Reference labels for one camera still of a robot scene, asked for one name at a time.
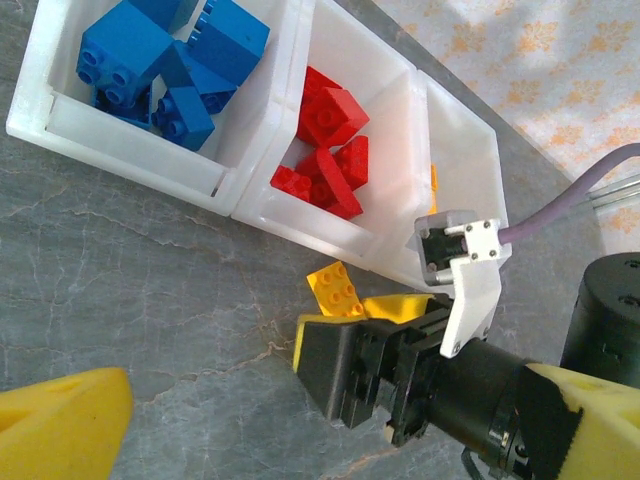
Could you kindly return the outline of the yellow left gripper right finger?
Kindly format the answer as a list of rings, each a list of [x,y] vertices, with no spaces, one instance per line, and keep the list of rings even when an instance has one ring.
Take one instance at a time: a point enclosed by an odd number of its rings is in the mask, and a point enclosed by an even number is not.
[[[640,480],[640,389],[528,363],[522,439],[535,480]]]

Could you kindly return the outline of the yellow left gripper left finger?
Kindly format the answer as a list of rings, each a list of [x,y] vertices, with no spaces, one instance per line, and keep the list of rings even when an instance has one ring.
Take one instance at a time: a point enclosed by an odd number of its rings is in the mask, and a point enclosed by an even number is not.
[[[133,406],[116,367],[0,392],[0,480],[109,480]]]

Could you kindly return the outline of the long red lego brick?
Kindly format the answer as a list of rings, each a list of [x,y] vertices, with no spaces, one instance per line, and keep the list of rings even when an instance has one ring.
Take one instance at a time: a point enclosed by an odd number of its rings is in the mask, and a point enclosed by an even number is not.
[[[311,180],[310,202],[344,220],[363,213],[363,208],[348,184],[334,156],[327,148],[317,148],[295,167]]]

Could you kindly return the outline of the large blue lego brick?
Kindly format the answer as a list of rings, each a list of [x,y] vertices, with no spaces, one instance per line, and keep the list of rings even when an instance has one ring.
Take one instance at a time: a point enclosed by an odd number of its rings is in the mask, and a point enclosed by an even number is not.
[[[173,37],[123,0],[82,35],[76,73],[119,106],[132,106],[160,74]]]

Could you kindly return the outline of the white plastic bin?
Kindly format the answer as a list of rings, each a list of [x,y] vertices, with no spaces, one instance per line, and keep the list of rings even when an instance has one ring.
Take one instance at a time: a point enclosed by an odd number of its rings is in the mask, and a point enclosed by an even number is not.
[[[264,57],[198,152],[90,106],[75,74],[83,31],[117,0],[39,0],[9,135],[221,215],[284,158],[297,129],[316,0],[236,0],[271,29]]]
[[[364,209],[353,221],[273,188],[291,159],[306,68],[345,87],[369,115],[369,181],[357,190]],[[431,205],[425,77],[335,0],[302,0],[302,23],[288,75],[292,89],[275,140],[232,217],[359,268],[392,277],[418,265],[406,244],[414,220]]]
[[[470,210],[480,220],[509,225],[495,130],[426,73],[418,73],[426,89],[431,164],[438,180],[439,212]],[[373,272],[423,292],[453,294],[451,285],[425,284],[417,252],[415,213],[374,262]]]

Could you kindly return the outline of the aluminium side rail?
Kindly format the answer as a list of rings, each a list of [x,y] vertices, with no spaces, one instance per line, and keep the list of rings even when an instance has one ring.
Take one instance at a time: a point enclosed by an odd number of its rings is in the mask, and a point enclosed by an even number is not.
[[[603,209],[639,196],[640,179],[628,179],[590,192],[587,198],[594,209]]]

